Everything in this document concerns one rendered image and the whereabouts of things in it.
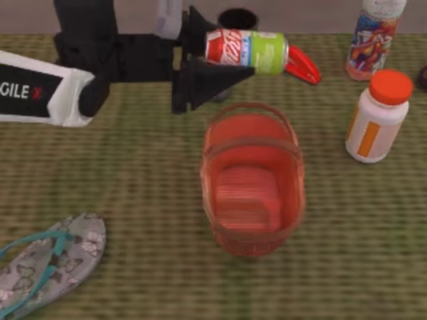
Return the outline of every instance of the orange cap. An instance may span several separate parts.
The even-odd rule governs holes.
[[[413,88],[412,80],[407,75],[391,69],[375,72],[369,84],[371,96],[385,105],[401,105],[406,102]]]

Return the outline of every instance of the flip-flop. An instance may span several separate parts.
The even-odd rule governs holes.
[[[94,214],[69,217],[45,232],[0,249],[30,243],[0,270],[0,320],[18,320],[84,282],[105,248],[105,225]]]

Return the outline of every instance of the flip-flop strap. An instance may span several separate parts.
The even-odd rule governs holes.
[[[4,308],[3,310],[0,310],[0,319],[3,319],[6,316],[10,315],[11,313],[15,312],[20,307],[24,306],[24,304],[26,304],[32,298],[34,298],[37,292],[46,284],[46,282],[49,280],[49,278],[52,276],[52,274],[54,274],[56,270],[56,266],[52,264],[53,258],[61,256],[65,248],[66,242],[72,240],[73,235],[69,233],[61,232],[61,231],[45,231],[42,233],[37,233],[35,235],[30,235],[28,237],[16,240],[0,250],[0,259],[1,259],[8,250],[10,250],[16,245],[20,245],[22,243],[34,242],[42,239],[50,239],[50,238],[56,239],[56,243],[55,243],[55,246],[52,248],[51,259],[49,260],[49,263],[46,266],[46,269],[41,275],[39,281],[34,285],[34,287],[31,289],[31,291],[25,298]]]

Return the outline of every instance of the red x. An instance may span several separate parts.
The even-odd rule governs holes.
[[[41,92],[43,89],[41,87],[36,87],[33,89],[33,96],[31,97],[33,100],[38,100],[41,98]]]

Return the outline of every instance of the red basket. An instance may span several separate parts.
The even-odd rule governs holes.
[[[275,117],[226,117],[241,108],[269,111]],[[289,121],[274,108],[238,103],[220,111],[205,134],[200,174],[213,234],[234,255],[271,253],[302,218],[302,154]]]

